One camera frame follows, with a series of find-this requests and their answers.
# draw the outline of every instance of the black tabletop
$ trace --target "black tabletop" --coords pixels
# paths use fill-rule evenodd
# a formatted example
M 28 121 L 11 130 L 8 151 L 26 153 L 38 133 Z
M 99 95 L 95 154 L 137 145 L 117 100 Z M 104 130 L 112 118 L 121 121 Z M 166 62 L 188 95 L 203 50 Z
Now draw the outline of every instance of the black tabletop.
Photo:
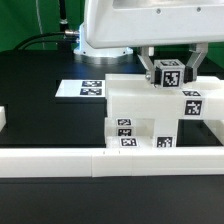
M 156 58 L 177 57 L 182 52 L 157 52 Z M 104 98 L 56 98 L 63 79 L 105 79 L 106 73 L 143 74 L 134 57 L 119 65 L 76 63 L 72 54 L 56 51 L 8 51 L 0 54 L 0 105 L 7 125 L 0 147 L 105 147 Z M 222 77 L 223 69 L 206 59 L 201 75 Z M 177 146 L 212 146 L 219 141 L 201 121 L 180 121 Z
M 181 52 L 175 55 L 186 61 Z M 7 108 L 1 147 L 105 147 L 105 100 L 59 101 L 58 83 L 144 72 L 136 60 L 94 66 L 57 52 L 1 53 L 0 104 Z M 206 59 L 200 74 L 222 77 L 223 70 Z M 206 140 L 202 122 L 180 125 L 179 145 L 218 144 L 214 136 Z M 197 134 L 193 140 L 187 134 L 192 130 Z M 1 224 L 223 224 L 223 211 L 222 175 L 0 179 Z

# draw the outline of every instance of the white block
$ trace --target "white block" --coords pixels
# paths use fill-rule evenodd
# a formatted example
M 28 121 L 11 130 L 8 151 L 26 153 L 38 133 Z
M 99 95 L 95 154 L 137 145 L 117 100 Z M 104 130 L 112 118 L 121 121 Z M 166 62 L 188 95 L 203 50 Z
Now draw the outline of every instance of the white block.
M 161 89 L 109 89 L 108 117 L 179 119 L 183 117 L 184 96 Z
M 133 151 L 132 175 L 223 174 L 223 162 L 220 147 Z
M 76 149 L 1 149 L 0 178 L 90 177 L 92 154 Z
M 143 74 L 106 74 L 106 98 L 109 88 L 119 89 L 154 89 Z
M 0 132 L 3 129 L 3 127 L 6 124 L 6 118 L 5 118 L 5 108 L 0 107 Z
M 119 120 L 122 119 L 105 118 L 105 139 L 109 136 L 124 136 L 123 130 L 127 130 L 129 136 L 153 136 L 154 120 L 128 119 L 130 125 L 119 125 Z
M 175 147 L 177 141 L 178 120 L 155 120 L 154 147 Z
M 109 89 L 108 91 L 108 117 L 224 119 L 224 89 L 203 90 L 200 91 L 199 97 L 185 96 L 184 90 Z M 195 114 L 195 111 L 192 113 L 192 110 L 199 110 L 200 113 Z
M 224 88 L 224 81 L 219 80 L 213 76 L 198 76 L 196 82 L 188 82 L 184 84 L 185 89 L 195 90 L 216 90 Z
M 157 86 L 157 88 L 182 88 L 184 82 L 185 65 L 178 59 L 155 60 L 154 66 L 161 71 L 161 83 Z
M 92 156 L 92 176 L 131 176 L 132 151 L 107 149 Z

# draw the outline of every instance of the stacked blocks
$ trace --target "stacked blocks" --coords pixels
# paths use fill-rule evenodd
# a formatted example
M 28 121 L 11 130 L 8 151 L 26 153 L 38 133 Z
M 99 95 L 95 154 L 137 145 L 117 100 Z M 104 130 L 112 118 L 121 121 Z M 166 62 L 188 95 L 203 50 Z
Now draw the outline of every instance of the stacked blocks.
M 156 66 L 161 68 L 162 61 Z M 180 74 L 184 74 L 182 65 Z M 163 83 L 166 79 L 163 72 Z M 175 77 L 169 83 L 176 83 Z M 108 148 L 170 148 L 176 146 L 179 119 L 218 120 L 224 130 L 224 82 L 215 77 L 198 77 L 197 82 L 158 88 L 145 75 L 106 75 L 108 118 L 105 140 Z

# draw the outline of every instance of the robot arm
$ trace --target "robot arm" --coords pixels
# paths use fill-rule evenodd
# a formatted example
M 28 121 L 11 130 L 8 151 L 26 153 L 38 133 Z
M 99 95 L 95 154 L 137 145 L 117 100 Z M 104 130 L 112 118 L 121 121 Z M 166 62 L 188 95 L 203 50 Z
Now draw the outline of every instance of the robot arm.
M 87 0 L 85 38 L 93 48 L 141 47 L 152 84 L 158 77 L 149 47 L 191 44 L 183 80 L 195 81 L 208 43 L 224 40 L 223 12 L 224 0 Z

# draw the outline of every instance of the green background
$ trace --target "green background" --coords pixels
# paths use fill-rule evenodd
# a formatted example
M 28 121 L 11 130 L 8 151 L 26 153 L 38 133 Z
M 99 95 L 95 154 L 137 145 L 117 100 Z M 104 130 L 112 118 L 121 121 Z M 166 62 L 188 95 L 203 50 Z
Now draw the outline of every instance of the green background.
M 84 0 L 66 0 L 70 28 L 78 29 L 83 22 L 84 3 Z M 58 0 L 39 0 L 39 6 L 43 32 L 59 31 Z M 13 49 L 22 40 L 39 33 L 35 0 L 1 0 L 0 51 Z M 187 48 L 160 47 L 160 49 Z M 224 43 L 209 44 L 208 57 L 224 68 Z

